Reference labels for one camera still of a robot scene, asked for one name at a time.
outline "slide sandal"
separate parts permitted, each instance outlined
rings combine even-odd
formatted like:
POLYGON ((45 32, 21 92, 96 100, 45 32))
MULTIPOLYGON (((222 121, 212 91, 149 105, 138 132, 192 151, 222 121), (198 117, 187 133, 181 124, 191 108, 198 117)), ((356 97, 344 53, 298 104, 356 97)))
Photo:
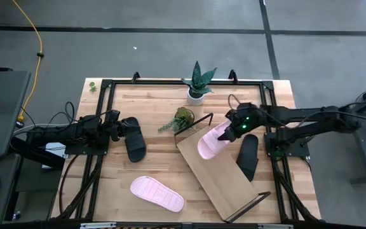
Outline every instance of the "slide sandal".
POLYGON ((182 196, 149 176, 138 177, 131 184, 131 192, 146 201, 158 204, 172 212, 183 209, 182 196))
POLYGON ((197 149, 200 156, 209 160, 213 158, 215 155, 221 152, 221 150, 226 147, 229 141, 219 141, 217 140, 220 137, 224 130, 231 124, 231 121, 227 120, 224 123, 221 123, 217 127, 213 128, 207 134, 205 134, 200 141, 198 142, 197 149))
POLYGON ((139 162, 146 155, 146 144, 140 131, 139 122, 134 117, 124 118, 121 122, 128 158, 131 162, 139 162))
POLYGON ((253 134, 246 135, 242 141, 236 164, 249 181, 254 179, 258 161, 258 137, 253 134))

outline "potted plant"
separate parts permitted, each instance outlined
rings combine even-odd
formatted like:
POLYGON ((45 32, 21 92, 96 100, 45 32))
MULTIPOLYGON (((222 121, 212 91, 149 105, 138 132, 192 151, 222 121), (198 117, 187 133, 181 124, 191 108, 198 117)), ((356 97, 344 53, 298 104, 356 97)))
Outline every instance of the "potted plant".
POLYGON ((158 131, 162 132, 173 127, 173 130, 177 132, 185 127, 188 127, 193 123, 193 121, 194 113, 191 110, 184 107, 177 108, 175 118, 173 118, 170 123, 167 123, 166 125, 159 128, 158 131))
POLYGON ((198 64, 198 61, 196 61, 193 69, 193 75, 191 76, 191 81, 182 78, 183 83, 189 86, 189 90, 187 91, 187 101, 190 105, 201 105, 204 102, 205 94, 212 92, 211 88, 206 86, 214 77, 216 70, 217 68, 201 75, 200 65, 198 64))

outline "gray carpet floor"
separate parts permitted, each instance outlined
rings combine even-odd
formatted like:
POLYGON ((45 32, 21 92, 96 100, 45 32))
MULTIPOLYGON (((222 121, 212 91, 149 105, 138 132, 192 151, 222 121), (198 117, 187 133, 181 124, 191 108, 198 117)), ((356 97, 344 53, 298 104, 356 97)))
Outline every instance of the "gray carpet floor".
MULTIPOLYGON (((18 3, 38 26, 264 29, 258 0, 18 3)), ((265 4, 271 29, 366 31, 365 0, 265 0, 265 4)), ((11 1, 0 0, 0 25, 27 24, 11 1)), ((274 78, 264 34, 41 32, 41 37, 45 58, 27 106, 37 123, 46 123, 66 101, 78 105, 87 77, 132 77, 135 71, 142 77, 188 77, 199 60, 204 69, 219 67, 216 78, 226 78, 230 69, 241 79, 274 78)), ((366 36, 272 35, 272 41, 278 76, 291 81, 297 107, 342 106, 366 90, 366 36)), ((34 76, 38 50, 34 32, 0 31, 1 67, 34 76)), ((318 135, 309 148, 322 218, 366 226, 366 184, 349 184, 349 179, 365 175, 353 136, 318 135)), ((25 172, 38 173, 38 167, 28 163, 25 172)), ((39 204, 36 196, 54 193, 60 173, 40 174, 50 176, 46 178, 50 185, 40 184, 37 192, 21 197, 23 220, 44 219, 48 213, 50 203, 39 204)), ((21 185, 32 189, 38 180, 36 175, 27 176, 21 185)))

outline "black slide sandal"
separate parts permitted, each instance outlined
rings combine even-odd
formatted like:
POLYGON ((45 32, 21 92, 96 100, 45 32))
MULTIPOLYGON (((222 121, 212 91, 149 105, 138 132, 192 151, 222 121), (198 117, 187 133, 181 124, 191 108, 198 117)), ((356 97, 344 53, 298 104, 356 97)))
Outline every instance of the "black slide sandal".
POLYGON ((236 164, 249 181, 254 179, 258 161, 258 137, 253 134, 246 135, 242 141, 236 164))
POLYGON ((134 117, 125 118, 121 122, 128 158, 131 162, 139 162, 146 155, 146 144, 144 136, 140 131, 139 122, 134 117))

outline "yellow cable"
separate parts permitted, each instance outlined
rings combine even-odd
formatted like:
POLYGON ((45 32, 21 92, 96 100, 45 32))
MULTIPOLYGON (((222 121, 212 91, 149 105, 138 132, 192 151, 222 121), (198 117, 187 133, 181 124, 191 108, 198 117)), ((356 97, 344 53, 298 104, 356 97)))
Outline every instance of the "yellow cable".
MULTIPOLYGON (((15 0, 12 0, 12 1, 13 1, 13 3, 15 3, 15 5, 18 7, 18 9, 22 12, 22 14, 26 17, 26 19, 28 20, 28 22, 32 25, 33 29, 35 30, 36 35, 39 38, 39 47, 40 47, 39 54, 42 55, 43 54, 42 53, 42 51, 43 51, 43 44, 42 44, 42 39, 41 39, 41 36, 39 35, 39 32, 37 31, 35 25, 30 20, 30 18, 28 17, 28 15, 26 15, 26 13, 18 5, 18 3, 15 0)), ((35 88, 36 88, 37 75, 39 73, 39 66, 41 65, 41 61, 42 61, 42 57, 43 57, 43 56, 40 56, 40 55, 38 55, 39 58, 37 60, 36 72, 35 72, 35 80, 33 82, 32 90, 30 91, 30 94, 29 94, 28 98, 26 99, 25 104, 22 106, 24 109, 26 108, 26 105, 28 104, 29 99, 32 97, 33 91, 35 91, 35 88)), ((24 121, 24 109, 21 110, 21 112, 19 113, 19 116, 18 116, 18 121, 20 121, 20 122, 23 122, 24 121)))

